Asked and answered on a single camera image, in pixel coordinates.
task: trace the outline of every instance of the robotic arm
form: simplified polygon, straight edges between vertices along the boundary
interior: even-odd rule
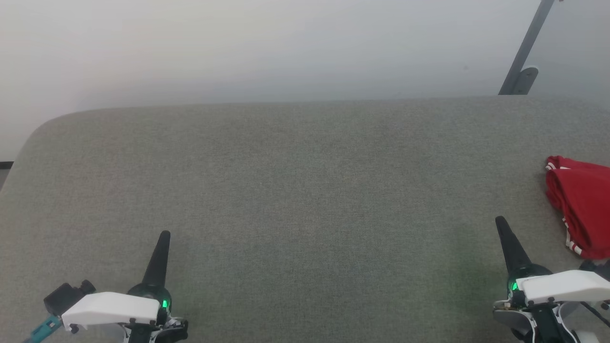
[[[100,325],[123,343],[174,343],[188,338],[188,321],[171,316],[171,295],[165,288],[170,250],[170,232],[157,241],[142,282],[127,294],[95,293],[85,280],[81,287],[65,283],[45,298],[51,317],[34,330],[24,343],[38,343],[64,326],[77,333],[79,328]]]
[[[593,333],[569,330],[564,318],[583,305],[610,326],[588,304],[610,299],[610,262],[585,261],[579,270],[553,274],[529,260],[504,217],[496,218],[496,226],[508,270],[508,299],[493,304],[494,319],[522,342],[599,343]]]

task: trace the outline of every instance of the gray metal pole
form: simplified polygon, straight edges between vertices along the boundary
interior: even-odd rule
[[[515,83],[517,82],[517,78],[519,77],[519,73],[521,73],[521,69],[523,69],[525,60],[528,58],[529,52],[532,50],[536,37],[538,37],[542,24],[544,24],[545,19],[547,19],[548,12],[551,10],[551,6],[554,2],[555,0],[541,0],[540,6],[538,6],[538,10],[536,11],[534,19],[532,19],[529,29],[521,42],[517,55],[512,61],[511,69],[508,71],[504,84],[502,84],[502,88],[500,89],[498,95],[512,94]]]

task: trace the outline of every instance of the gray table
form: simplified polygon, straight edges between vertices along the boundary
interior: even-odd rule
[[[63,282],[126,292],[164,229],[190,342],[513,342],[491,314],[506,281],[493,219],[533,261],[577,267],[545,158],[610,165],[609,132],[605,110],[527,96],[51,120],[0,191],[2,342],[27,336]],[[610,338],[587,312],[572,322]]]

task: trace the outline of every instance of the red fabric with white stripes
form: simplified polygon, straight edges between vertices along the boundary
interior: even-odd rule
[[[547,197],[563,212],[569,240],[584,258],[610,257],[610,168],[550,156],[547,170]]]

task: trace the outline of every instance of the floor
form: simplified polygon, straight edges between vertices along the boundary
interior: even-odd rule
[[[9,174],[10,169],[0,169],[0,188],[2,188],[2,184],[6,179],[6,176]]]

